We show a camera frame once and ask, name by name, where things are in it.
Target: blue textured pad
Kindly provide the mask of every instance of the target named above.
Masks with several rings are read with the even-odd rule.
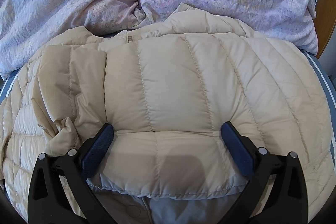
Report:
[[[253,158],[229,123],[222,125],[221,135],[240,173],[245,177],[252,177],[254,175]]]
[[[109,149],[114,137],[112,125],[107,125],[81,161],[81,176],[92,178]]]

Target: white stripe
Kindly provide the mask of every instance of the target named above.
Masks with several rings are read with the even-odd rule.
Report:
[[[334,106],[335,106],[335,109],[336,109],[335,98],[334,98],[334,96],[333,96],[333,93],[332,93],[331,90],[330,90],[329,85],[328,85],[327,82],[326,82],[326,79],[324,78],[322,72],[320,71],[319,67],[316,65],[316,63],[314,62],[314,60],[309,56],[309,54],[306,54],[306,56],[313,62],[315,68],[317,68],[317,70],[318,70],[319,73],[321,74],[321,77],[322,77],[322,79],[323,79],[325,85],[326,85],[327,88],[328,88],[328,91],[329,91],[329,93],[330,93],[331,99],[333,100],[333,102],[334,102]],[[335,162],[336,162],[336,141],[335,141],[335,135],[334,135],[334,132],[333,132],[333,136],[332,136],[332,144],[333,144],[333,147],[334,147],[334,160],[335,160]]]
[[[12,82],[11,85],[9,86],[9,89],[8,89],[8,91],[7,91],[7,94],[6,94],[6,97],[8,97],[10,91],[12,90],[13,84],[14,84],[14,82],[15,82],[17,76],[18,76],[18,73],[15,75],[15,77],[14,77],[14,79],[13,79],[13,82]]]
[[[2,92],[5,89],[5,86],[6,86],[7,82],[8,82],[8,79],[9,79],[9,77],[6,79],[6,82],[2,86],[2,90],[0,91],[0,96],[2,95]]]

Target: blue striped bed sheet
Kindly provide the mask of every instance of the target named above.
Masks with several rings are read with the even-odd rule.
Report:
[[[317,58],[304,50],[301,50],[301,52],[305,55],[310,65],[313,67],[316,75],[318,76],[320,80],[320,83],[323,87],[325,95],[327,97],[327,101],[328,101],[329,108],[330,108],[330,114],[331,114],[331,123],[333,127],[333,135],[332,135],[332,140],[330,143],[330,151],[331,151],[331,155],[332,155],[333,162],[334,162],[334,170],[336,172],[336,168],[335,168],[335,162],[336,162],[336,140],[335,140],[336,139],[336,90],[331,80],[329,79],[328,75],[323,70],[320,62],[317,60]],[[0,91],[0,104],[3,101],[3,99],[5,99],[11,92],[14,81],[16,80],[19,71],[20,69],[13,71],[10,77],[6,80],[5,84],[3,85],[3,88]]]

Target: beige fabric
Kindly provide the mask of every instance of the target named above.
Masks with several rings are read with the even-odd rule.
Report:
[[[21,69],[0,113],[0,176],[24,218],[38,154],[78,148],[105,122],[115,139],[89,183],[106,206],[122,204],[110,213],[130,223],[187,223],[172,199],[209,218],[214,203],[205,199],[231,206],[246,180],[220,138],[226,121],[256,146],[298,153],[310,218],[336,183],[330,110],[307,59],[289,42],[187,5],[113,38],[84,27],[57,36]],[[138,217],[127,213],[134,204]]]

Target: bed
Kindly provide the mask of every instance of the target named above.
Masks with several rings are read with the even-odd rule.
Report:
[[[325,91],[326,98],[328,100],[328,105],[331,112],[331,119],[333,124],[334,133],[336,132],[336,91],[335,87],[333,86],[332,82],[324,72],[323,68],[319,64],[317,58],[313,56],[312,54],[309,54],[305,51],[302,51],[303,54],[306,56],[307,60],[311,64],[312,68],[314,69],[315,73],[317,74],[320,83]],[[10,76],[7,78],[6,82],[4,83],[1,93],[0,93],[0,103],[1,101],[7,97],[11,91],[11,88],[13,86],[14,81],[17,78],[17,74],[20,71],[20,69],[17,69],[13,71]],[[333,157],[334,165],[335,165],[335,151],[336,151],[336,142],[335,142],[335,135],[333,136],[333,139],[330,144],[330,151]],[[20,223],[22,219],[16,214],[15,210],[13,210],[13,207],[11,207],[8,200],[4,197],[2,193],[0,193],[0,202],[1,205],[1,215],[7,215],[8,221],[7,223]],[[310,223],[330,223],[330,221],[333,221],[336,219],[336,213],[332,209],[336,205],[336,190],[334,190],[326,202],[326,204],[323,206],[322,210],[316,215],[316,217],[310,222]]]

